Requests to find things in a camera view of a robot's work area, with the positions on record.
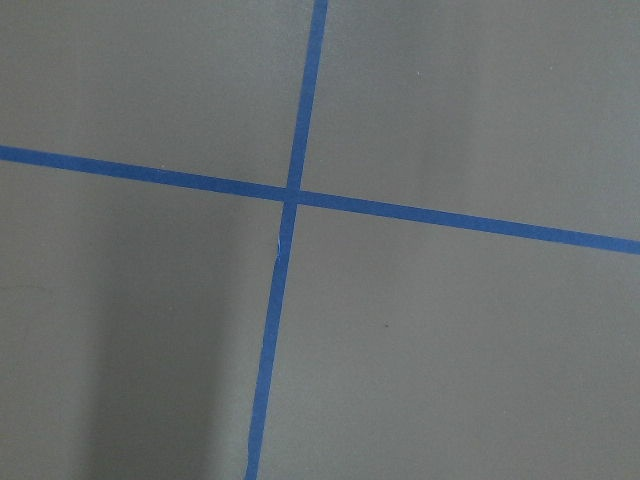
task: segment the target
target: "blue tape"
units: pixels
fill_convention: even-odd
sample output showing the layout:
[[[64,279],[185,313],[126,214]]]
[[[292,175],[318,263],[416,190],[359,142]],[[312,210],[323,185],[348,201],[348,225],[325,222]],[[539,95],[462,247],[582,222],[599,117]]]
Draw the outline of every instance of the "blue tape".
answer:
[[[618,237],[608,237],[593,233],[576,232],[560,228],[541,227],[527,223],[496,220],[492,218],[476,217],[461,213],[441,212],[427,208],[394,205],[392,203],[374,202],[358,198],[341,197],[302,191],[298,195],[298,202],[312,207],[342,210],[345,212],[363,213],[379,217],[397,218],[412,222],[429,223],[446,227],[477,230],[480,232],[497,233],[521,238],[531,238],[546,242],[564,243],[579,247],[597,248],[613,252],[640,255],[640,241]]]
[[[0,145],[0,160],[72,170],[74,172],[105,175],[108,177],[126,178],[142,182],[160,183],[174,187],[229,193],[243,197],[261,198],[263,200],[284,201],[285,198],[288,198],[286,189],[282,187],[175,172],[172,170],[161,170],[138,165],[128,165],[125,163],[106,162],[104,160],[60,155],[58,153],[38,152],[36,150],[3,145]]]
[[[249,427],[245,480],[255,480],[258,476],[260,466],[260,454],[262,451],[264,427],[269,404],[269,392],[271,390],[271,377],[278,343],[282,303],[284,301],[285,286],[287,283],[289,257],[291,255],[296,211],[298,208],[298,194],[302,184],[302,171],[304,169],[304,160],[307,151],[311,112],[313,110],[313,100],[316,91],[326,16],[327,0],[315,0],[313,13],[311,14],[304,74],[300,87],[296,127],[291,145],[291,160],[289,163],[289,175],[287,177],[287,198],[284,200],[282,207],[280,236],[278,238],[278,255],[273,267],[269,306],[267,308],[262,351],[260,353],[251,425]]]

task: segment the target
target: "horizontal blue line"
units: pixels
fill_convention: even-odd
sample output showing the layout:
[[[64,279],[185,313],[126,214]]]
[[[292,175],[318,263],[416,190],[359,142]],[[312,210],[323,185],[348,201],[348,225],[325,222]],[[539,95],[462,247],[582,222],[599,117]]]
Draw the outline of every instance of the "horizontal blue line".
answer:
[[[479,232],[497,233],[500,235],[531,238],[546,242],[564,243],[579,247],[597,248],[600,250],[640,255],[640,241],[596,235],[593,233],[541,227],[527,223],[496,220],[493,218],[476,217],[461,213],[442,212],[439,210],[408,207],[392,203],[375,202],[372,200],[361,200],[358,198],[308,191],[300,192],[298,202],[302,205],[327,208],[331,210],[363,213],[379,217],[428,223],[431,225],[442,225],[446,227],[462,228],[465,230],[477,230]]]
[[[91,158],[61,155],[58,153],[39,152],[3,145],[0,145],[0,159],[27,165],[93,173],[108,177],[160,183],[163,185],[206,190],[209,192],[229,193],[264,200],[284,201],[287,197],[287,190],[284,187],[142,167],[126,163],[107,162]]]
[[[507,220],[395,205],[392,203],[375,202],[372,200],[329,195],[326,193],[309,191],[296,192],[284,187],[274,187],[271,185],[194,175],[124,163],[106,162],[103,160],[92,160],[2,145],[0,145],[0,159],[28,165],[60,168],[76,172],[173,185],[176,187],[229,193],[244,197],[261,198],[279,202],[293,201],[311,207],[363,213],[379,217],[397,218],[412,222],[443,225],[466,230],[477,230],[480,232],[640,255],[640,241],[638,240],[576,232],[560,228],[542,227]]]

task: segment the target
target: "gray surface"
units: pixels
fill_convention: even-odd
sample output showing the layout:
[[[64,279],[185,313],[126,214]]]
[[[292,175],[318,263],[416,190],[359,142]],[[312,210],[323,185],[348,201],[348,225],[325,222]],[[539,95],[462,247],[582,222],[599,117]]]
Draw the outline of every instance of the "gray surface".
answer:
[[[0,477],[241,478],[279,215],[0,162]]]
[[[304,188],[640,238],[640,2],[335,1]]]
[[[283,184],[311,1],[5,1],[0,143]]]
[[[302,208],[260,478],[633,480],[640,258]]]

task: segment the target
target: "gray tile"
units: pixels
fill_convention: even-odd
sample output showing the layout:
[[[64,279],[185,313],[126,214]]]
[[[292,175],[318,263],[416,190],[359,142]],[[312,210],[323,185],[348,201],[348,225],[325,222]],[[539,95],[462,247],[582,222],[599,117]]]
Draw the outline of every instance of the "gray tile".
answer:
[[[261,479],[632,479],[640,257],[302,208]]]
[[[2,478],[241,478],[279,215],[0,162]]]
[[[640,238],[640,3],[331,2],[304,187]]]
[[[311,5],[8,2],[0,143],[283,184]]]

